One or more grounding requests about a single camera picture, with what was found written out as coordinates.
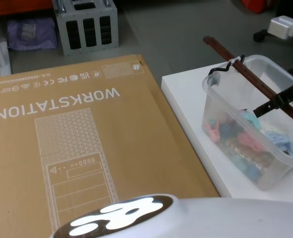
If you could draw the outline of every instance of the brown cardboard box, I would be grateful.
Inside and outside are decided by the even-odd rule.
[[[141,56],[0,78],[0,238],[150,193],[218,196]]]

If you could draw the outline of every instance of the gray metal crate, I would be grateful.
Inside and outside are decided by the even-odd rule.
[[[118,47],[112,0],[53,0],[53,6],[65,55]]]

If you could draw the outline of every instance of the white table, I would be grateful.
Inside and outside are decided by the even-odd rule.
[[[164,76],[162,91],[222,197],[293,202],[293,170],[271,190],[261,191],[202,131],[206,93],[201,84],[209,70],[220,65]]]

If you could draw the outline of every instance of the clear plastic container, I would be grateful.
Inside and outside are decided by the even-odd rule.
[[[293,85],[293,77],[266,57],[250,56],[244,64],[276,93]],[[249,122],[243,115],[254,115],[253,110],[269,99],[233,67],[206,77],[203,88],[204,132],[259,189],[272,188],[293,168],[293,153],[283,151],[268,135],[293,143],[293,119],[278,109],[253,119],[257,124]]]

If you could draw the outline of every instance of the purple bag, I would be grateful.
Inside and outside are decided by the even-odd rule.
[[[57,38],[51,18],[10,20],[7,23],[8,47],[17,51],[55,49]]]

